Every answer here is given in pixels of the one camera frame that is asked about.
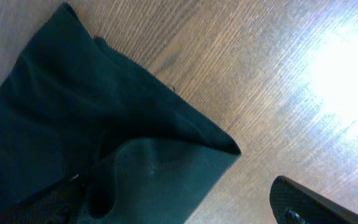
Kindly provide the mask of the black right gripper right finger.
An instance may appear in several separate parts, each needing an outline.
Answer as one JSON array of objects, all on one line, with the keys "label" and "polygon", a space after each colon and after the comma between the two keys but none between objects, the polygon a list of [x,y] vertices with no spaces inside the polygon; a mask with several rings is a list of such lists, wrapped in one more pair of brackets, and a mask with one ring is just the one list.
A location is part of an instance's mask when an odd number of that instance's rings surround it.
[{"label": "black right gripper right finger", "polygon": [[269,202],[279,224],[358,223],[358,214],[282,175],[272,183]]}]

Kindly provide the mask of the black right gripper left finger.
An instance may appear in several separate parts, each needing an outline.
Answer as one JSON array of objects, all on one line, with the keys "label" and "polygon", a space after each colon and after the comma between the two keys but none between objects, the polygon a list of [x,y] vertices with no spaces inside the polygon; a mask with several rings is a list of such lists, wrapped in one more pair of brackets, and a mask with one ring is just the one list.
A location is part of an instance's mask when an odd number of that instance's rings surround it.
[{"label": "black right gripper left finger", "polygon": [[0,223],[76,223],[84,197],[85,187],[82,178],[75,175],[15,204],[0,215]]}]

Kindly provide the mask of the black t-shirt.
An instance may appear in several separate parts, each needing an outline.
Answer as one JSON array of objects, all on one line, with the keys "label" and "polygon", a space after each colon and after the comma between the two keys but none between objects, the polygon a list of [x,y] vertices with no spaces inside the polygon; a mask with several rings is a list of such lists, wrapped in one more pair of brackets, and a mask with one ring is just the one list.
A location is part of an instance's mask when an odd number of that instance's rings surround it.
[{"label": "black t-shirt", "polygon": [[0,215],[79,175],[80,223],[184,223],[240,153],[67,3],[0,86]]}]

